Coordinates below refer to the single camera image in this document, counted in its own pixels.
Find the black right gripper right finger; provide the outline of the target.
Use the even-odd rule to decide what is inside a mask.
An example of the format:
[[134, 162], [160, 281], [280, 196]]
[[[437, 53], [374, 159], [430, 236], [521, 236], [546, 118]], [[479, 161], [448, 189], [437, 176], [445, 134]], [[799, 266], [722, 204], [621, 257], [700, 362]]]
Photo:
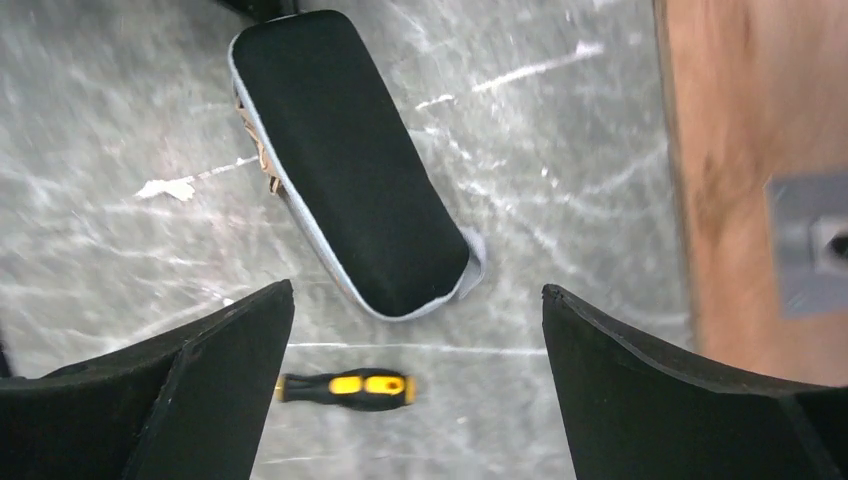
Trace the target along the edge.
[[738, 369], [563, 287], [542, 327], [580, 479], [843, 479], [847, 391]]

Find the beige black folding umbrella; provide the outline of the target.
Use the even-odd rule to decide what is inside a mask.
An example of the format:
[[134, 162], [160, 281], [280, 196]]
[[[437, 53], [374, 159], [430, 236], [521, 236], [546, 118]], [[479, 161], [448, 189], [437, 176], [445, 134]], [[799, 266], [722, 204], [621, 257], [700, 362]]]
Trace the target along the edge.
[[245, 131], [255, 144], [260, 169], [269, 177], [269, 192], [280, 198], [285, 198], [286, 193], [284, 192], [283, 182], [279, 176], [279, 169], [274, 163], [274, 157], [270, 151], [269, 143], [263, 139], [261, 134], [261, 123], [248, 109], [240, 94], [236, 90], [233, 93], [236, 111], [243, 122]]

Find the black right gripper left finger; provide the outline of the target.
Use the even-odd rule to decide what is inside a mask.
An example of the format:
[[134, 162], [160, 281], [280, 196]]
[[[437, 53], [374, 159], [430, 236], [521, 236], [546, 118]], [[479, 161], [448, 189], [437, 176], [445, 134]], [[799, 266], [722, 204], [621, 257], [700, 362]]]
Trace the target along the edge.
[[289, 281], [40, 378], [1, 383], [5, 479], [246, 479], [294, 315]]

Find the brown plywood board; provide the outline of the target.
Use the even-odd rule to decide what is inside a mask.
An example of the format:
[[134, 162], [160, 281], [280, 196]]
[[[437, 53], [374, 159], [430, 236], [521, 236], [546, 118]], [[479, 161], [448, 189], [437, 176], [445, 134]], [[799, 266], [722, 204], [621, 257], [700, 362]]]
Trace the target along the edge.
[[847, 381], [845, 311], [788, 317], [767, 183], [847, 166], [843, 1], [658, 1], [670, 153], [699, 352]]

